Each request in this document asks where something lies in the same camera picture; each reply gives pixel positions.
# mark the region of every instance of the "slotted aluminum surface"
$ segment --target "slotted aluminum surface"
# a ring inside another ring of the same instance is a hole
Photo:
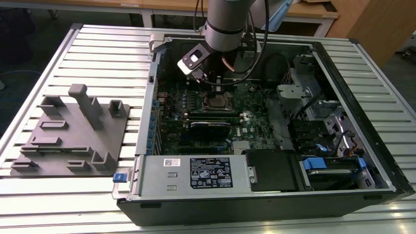
[[[376,205],[340,218],[249,222],[202,226],[136,227],[112,199],[112,178],[6,178],[20,145],[30,135],[42,112],[36,105],[42,95],[64,95],[72,83],[88,85],[100,103],[112,98],[132,106],[122,140],[118,167],[133,163],[146,85],[148,40],[152,33],[189,34],[188,30],[144,29],[84,25],[72,29],[40,78],[26,107],[18,112],[0,146],[0,233],[345,233],[416,232],[416,195],[388,205]],[[414,112],[358,45],[346,39],[276,36],[273,39],[320,41],[346,84],[380,133],[388,149],[416,189]],[[129,185],[121,184],[125,193]]]

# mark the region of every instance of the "wooden cabinet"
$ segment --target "wooden cabinet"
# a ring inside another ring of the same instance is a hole
[[[381,67],[416,30],[416,0],[332,0],[340,18],[326,37],[354,38]]]

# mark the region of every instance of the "cable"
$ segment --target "cable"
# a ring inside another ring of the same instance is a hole
[[[357,144],[357,142],[353,140],[353,137],[350,137],[349,139],[350,139],[350,142],[353,143],[353,147],[352,147],[352,149],[350,149],[349,152],[348,152],[348,157],[352,156],[353,151],[358,148],[358,144]]]
[[[193,12],[193,31],[197,33],[197,30],[196,30],[196,13],[197,13],[197,7],[200,5],[200,0],[196,0],[196,6],[194,6],[194,12]]]
[[[270,125],[270,128],[272,128],[273,132],[274,132],[278,136],[281,136],[281,137],[285,138],[285,139],[293,140],[293,138],[289,138],[289,137],[281,135],[281,134],[274,130],[273,125]]]
[[[261,47],[261,50],[260,50],[260,54],[257,56],[257,59],[256,59],[256,62],[253,64],[253,68],[248,71],[245,77],[234,82],[230,82],[230,83],[222,83],[222,84],[216,84],[216,83],[212,83],[209,82],[208,80],[204,80],[204,82],[209,85],[213,85],[213,86],[228,86],[228,85],[236,85],[236,84],[240,84],[244,80],[248,79],[248,77],[250,76],[252,74],[252,71],[260,61],[260,58],[262,56],[262,52],[264,52],[264,49],[265,49],[265,44],[266,44],[266,37],[268,37],[268,25],[269,25],[269,12],[268,12],[268,0],[264,0],[264,7],[265,7],[265,32],[264,32],[264,38],[262,38],[262,47]]]
[[[9,74],[9,73],[18,73],[18,72],[32,72],[32,73],[36,73],[37,75],[41,75],[40,72],[36,72],[36,71],[32,71],[32,70],[16,70],[16,71],[4,72],[4,73],[0,74],[0,76],[2,76],[5,74]]]
[[[189,17],[189,16],[185,16],[185,17],[184,17],[184,19],[182,19],[182,21],[181,21],[181,24],[180,24],[180,25],[182,25],[182,23],[186,21],[188,17]]]
[[[242,70],[242,71],[237,71],[226,62],[225,57],[221,58],[222,63],[225,65],[225,67],[228,68],[228,70],[230,70],[234,74],[244,74],[248,72],[248,70],[250,70],[253,68],[254,65],[254,61],[256,61],[256,57],[257,57],[257,36],[256,36],[256,29],[254,29],[254,21],[253,21],[253,16],[252,16],[252,12],[249,12],[249,19],[250,19],[250,24],[252,24],[252,33],[253,33],[253,39],[254,39],[254,55],[253,55],[253,60],[249,64],[249,66]]]
[[[204,16],[204,0],[201,0],[201,14],[202,14],[202,18],[205,18],[205,16]]]
[[[280,52],[273,52],[273,53],[270,53],[268,56],[264,57],[262,62],[261,62],[261,69],[260,69],[261,75],[260,75],[260,79],[261,79],[262,81],[266,81],[266,80],[268,80],[268,78],[266,78],[266,65],[268,65],[270,59],[272,59],[274,56],[281,57],[281,58],[285,60],[285,65],[286,65],[286,72],[285,72],[285,74],[289,74],[290,63],[289,63],[286,57],[285,57]]]
[[[334,146],[334,148],[333,148],[333,152],[332,152],[332,154],[330,154],[330,157],[336,157],[337,151],[338,151],[340,143],[341,143],[341,141],[342,141],[342,138],[344,138],[345,134],[349,133],[349,132],[350,132],[349,130],[345,130],[345,131],[340,134],[338,139],[337,139],[336,146]]]
[[[166,16],[166,15],[160,15],[161,16],[161,18],[166,18],[166,19],[174,19],[176,18],[176,16]]]
[[[296,115],[294,115],[294,118],[297,118],[298,115],[306,110],[306,108],[317,101],[317,99],[320,98],[321,95],[322,95],[322,91],[320,91],[320,93],[316,94],[316,95],[310,98],[309,102],[302,106],[302,108],[300,108],[298,112],[297,112]]]

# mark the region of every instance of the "warning label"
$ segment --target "warning label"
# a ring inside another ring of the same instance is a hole
[[[233,187],[228,157],[190,159],[190,187],[193,189]]]

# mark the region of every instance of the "wooden table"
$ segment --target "wooden table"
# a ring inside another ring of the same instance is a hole
[[[0,0],[0,6],[53,10],[141,14],[144,27],[152,28],[153,15],[193,16],[196,0]],[[328,12],[320,3],[293,4],[284,21],[318,24],[316,37],[329,31],[337,12]]]

